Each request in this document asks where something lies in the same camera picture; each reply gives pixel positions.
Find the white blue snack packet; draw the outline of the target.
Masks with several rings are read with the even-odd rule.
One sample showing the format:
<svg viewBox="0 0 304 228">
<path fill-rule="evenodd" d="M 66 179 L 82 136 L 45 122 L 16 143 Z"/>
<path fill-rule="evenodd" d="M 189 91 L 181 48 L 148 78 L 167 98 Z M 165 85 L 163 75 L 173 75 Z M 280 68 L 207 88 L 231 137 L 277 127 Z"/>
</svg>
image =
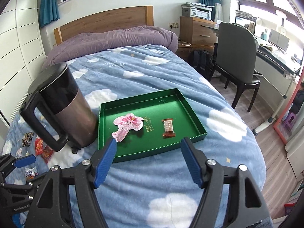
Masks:
<svg viewBox="0 0 304 228">
<path fill-rule="evenodd" d="M 37 167 L 33 167 L 33 168 L 28 168 L 26 167 L 25 168 L 25 179 L 26 181 L 29 181 L 33 178 L 35 178 L 36 176 L 38 176 L 38 170 L 37 170 Z"/>
</svg>

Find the dark brown snack packet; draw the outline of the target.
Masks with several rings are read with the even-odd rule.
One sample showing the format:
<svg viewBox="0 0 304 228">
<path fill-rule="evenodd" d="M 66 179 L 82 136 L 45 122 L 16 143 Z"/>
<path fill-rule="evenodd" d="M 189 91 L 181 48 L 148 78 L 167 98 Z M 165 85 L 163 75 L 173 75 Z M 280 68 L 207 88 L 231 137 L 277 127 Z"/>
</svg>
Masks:
<svg viewBox="0 0 304 228">
<path fill-rule="evenodd" d="M 33 136 L 34 136 L 33 132 L 25 133 L 22 138 L 22 147 L 29 147 L 31 145 Z"/>
</svg>

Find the orange red snack packet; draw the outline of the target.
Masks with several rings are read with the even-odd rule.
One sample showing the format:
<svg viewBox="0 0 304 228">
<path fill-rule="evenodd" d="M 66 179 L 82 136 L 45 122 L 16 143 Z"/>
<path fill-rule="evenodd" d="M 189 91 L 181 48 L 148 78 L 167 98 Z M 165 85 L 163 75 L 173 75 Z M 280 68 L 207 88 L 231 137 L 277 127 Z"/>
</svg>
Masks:
<svg viewBox="0 0 304 228">
<path fill-rule="evenodd" d="M 35 139 L 35 153 L 36 156 L 41 155 L 44 151 L 43 140 L 39 136 Z"/>
</svg>

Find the pink cartoon character packet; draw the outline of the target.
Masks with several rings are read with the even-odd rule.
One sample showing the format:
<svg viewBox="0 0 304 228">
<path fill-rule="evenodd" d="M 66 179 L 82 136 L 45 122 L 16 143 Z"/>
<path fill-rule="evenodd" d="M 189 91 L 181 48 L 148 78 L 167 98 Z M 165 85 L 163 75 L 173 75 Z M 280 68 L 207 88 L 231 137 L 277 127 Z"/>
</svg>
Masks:
<svg viewBox="0 0 304 228">
<path fill-rule="evenodd" d="M 144 118 L 135 116 L 133 113 L 127 113 L 124 116 L 117 117 L 113 124 L 118 127 L 116 132 L 112 132 L 112 137 L 121 142 L 130 130 L 139 131 L 143 128 Z"/>
</svg>

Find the small brown clear candy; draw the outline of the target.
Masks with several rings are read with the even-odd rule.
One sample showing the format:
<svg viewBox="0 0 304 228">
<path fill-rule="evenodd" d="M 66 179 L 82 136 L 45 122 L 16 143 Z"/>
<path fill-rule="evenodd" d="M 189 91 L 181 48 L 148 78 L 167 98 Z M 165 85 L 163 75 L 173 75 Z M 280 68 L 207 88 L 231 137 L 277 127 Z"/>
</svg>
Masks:
<svg viewBox="0 0 304 228">
<path fill-rule="evenodd" d="M 163 138 L 171 138 L 175 137 L 176 133 L 174 132 L 173 128 L 173 119 L 172 118 L 166 118 L 162 120 L 164 125 L 164 132 L 162 134 Z"/>
</svg>

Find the green rectangular tray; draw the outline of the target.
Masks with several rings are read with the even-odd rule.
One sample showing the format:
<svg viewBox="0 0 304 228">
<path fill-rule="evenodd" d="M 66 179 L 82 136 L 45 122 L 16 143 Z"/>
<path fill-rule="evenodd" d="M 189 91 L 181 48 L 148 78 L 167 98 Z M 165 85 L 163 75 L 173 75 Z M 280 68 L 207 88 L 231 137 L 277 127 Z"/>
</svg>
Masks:
<svg viewBox="0 0 304 228">
<path fill-rule="evenodd" d="M 166 89 L 132 96 L 101 104 L 98 124 L 98 149 L 105 146 L 112 132 L 117 131 L 113 121 L 127 113 L 144 118 L 143 128 L 131 130 L 123 141 L 117 143 L 114 162 L 124 162 L 175 150 L 184 137 L 195 143 L 206 137 L 199 118 L 177 89 Z M 175 137 L 163 138 L 162 120 L 173 119 Z"/>
</svg>

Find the black steel electric kettle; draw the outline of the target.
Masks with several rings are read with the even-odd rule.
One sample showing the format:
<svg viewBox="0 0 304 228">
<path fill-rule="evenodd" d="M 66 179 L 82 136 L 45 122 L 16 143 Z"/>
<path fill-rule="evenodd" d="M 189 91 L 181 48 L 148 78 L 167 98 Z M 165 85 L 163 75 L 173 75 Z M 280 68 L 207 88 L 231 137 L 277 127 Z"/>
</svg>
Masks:
<svg viewBox="0 0 304 228">
<path fill-rule="evenodd" d="M 68 145 L 76 154 L 97 138 L 97 117 L 65 62 L 38 75 L 28 88 L 20 115 L 56 152 Z"/>
</svg>

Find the white wardrobe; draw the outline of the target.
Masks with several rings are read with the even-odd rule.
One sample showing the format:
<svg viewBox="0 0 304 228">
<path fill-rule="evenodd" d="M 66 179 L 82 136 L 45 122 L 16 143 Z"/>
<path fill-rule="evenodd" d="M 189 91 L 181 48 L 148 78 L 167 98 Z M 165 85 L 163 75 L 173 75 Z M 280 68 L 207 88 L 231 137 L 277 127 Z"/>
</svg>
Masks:
<svg viewBox="0 0 304 228">
<path fill-rule="evenodd" d="M 38 0 L 10 0 L 1 13 L 1 114 L 8 125 L 45 58 Z"/>
</svg>

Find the dark grey chair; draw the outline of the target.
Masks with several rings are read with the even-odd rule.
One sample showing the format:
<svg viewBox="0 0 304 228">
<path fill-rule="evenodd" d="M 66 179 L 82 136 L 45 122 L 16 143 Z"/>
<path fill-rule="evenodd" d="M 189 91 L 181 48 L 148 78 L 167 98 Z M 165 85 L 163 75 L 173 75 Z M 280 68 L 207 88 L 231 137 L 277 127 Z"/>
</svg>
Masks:
<svg viewBox="0 0 304 228">
<path fill-rule="evenodd" d="M 216 59 L 208 74 L 208 80 L 214 72 L 226 78 L 225 86 L 233 83 L 237 87 L 231 107 L 235 108 L 243 92 L 253 89 L 248 112 L 255 102 L 263 75 L 255 71 L 259 44 L 253 34 L 238 24 L 222 22 L 218 26 Z"/>
</svg>

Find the white desk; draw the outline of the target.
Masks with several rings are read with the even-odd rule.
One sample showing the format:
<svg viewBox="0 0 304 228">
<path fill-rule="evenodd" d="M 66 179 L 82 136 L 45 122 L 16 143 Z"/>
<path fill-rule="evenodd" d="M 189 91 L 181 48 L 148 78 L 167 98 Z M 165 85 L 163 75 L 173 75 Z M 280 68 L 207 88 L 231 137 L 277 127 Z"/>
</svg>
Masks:
<svg viewBox="0 0 304 228">
<path fill-rule="evenodd" d="M 258 42 L 255 70 L 263 75 L 258 95 L 271 109 L 271 115 L 253 129 L 254 135 L 258 135 L 276 121 L 290 100 L 300 65 L 268 41 L 255 39 Z"/>
</svg>

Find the purple duvet roll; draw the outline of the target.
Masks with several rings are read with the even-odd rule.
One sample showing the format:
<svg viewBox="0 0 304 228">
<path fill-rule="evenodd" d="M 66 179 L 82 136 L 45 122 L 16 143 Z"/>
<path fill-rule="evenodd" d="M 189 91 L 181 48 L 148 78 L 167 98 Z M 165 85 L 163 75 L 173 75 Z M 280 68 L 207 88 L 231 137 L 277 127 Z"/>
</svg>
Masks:
<svg viewBox="0 0 304 228">
<path fill-rule="evenodd" d="M 178 36 L 169 30 L 154 26 L 136 26 L 103 33 L 80 33 L 56 46 L 48 54 L 41 70 L 60 62 L 117 47 L 162 45 L 172 52 L 178 49 Z"/>
</svg>

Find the wooden drawer cabinet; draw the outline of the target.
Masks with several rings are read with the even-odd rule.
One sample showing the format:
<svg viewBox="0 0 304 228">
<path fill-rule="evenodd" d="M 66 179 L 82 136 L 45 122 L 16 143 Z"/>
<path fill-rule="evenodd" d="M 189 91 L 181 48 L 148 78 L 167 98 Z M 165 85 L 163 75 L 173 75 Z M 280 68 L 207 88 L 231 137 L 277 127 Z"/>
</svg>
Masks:
<svg viewBox="0 0 304 228">
<path fill-rule="evenodd" d="M 179 45 L 176 55 L 188 61 L 191 52 L 214 52 L 214 44 L 217 43 L 217 35 L 213 30 L 216 23 L 197 17 L 180 17 Z"/>
</svg>

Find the computer monitor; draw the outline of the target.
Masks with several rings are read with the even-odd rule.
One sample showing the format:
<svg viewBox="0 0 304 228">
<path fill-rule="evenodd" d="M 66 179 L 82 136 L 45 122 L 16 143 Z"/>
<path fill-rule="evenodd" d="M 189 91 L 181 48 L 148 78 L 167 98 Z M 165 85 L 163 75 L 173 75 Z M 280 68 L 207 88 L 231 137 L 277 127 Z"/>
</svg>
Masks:
<svg viewBox="0 0 304 228">
<path fill-rule="evenodd" d="M 248 19 L 238 15 L 235 16 L 235 23 L 247 28 L 253 35 L 255 34 L 256 30 L 256 20 L 257 19 L 255 17 Z"/>
</svg>

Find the white grey printer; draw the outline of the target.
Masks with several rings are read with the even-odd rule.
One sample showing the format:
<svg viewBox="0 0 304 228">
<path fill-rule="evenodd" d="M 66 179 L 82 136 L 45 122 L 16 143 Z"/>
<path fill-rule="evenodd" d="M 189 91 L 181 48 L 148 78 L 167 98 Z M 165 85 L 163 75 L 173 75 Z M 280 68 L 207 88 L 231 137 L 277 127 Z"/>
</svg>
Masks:
<svg viewBox="0 0 304 228">
<path fill-rule="evenodd" d="M 213 6 L 206 6 L 201 3 L 187 2 L 181 5 L 183 17 L 197 17 L 200 19 L 210 20 Z"/>
</svg>

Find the left teal curtain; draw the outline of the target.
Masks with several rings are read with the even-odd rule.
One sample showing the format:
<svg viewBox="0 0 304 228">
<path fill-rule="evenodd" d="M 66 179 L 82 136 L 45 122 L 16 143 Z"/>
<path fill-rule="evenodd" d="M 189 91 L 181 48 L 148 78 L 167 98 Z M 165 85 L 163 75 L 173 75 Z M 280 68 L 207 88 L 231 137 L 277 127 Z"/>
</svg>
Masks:
<svg viewBox="0 0 304 228">
<path fill-rule="evenodd" d="M 39 9 L 39 25 L 44 27 L 60 19 L 57 0 L 41 0 Z"/>
</svg>

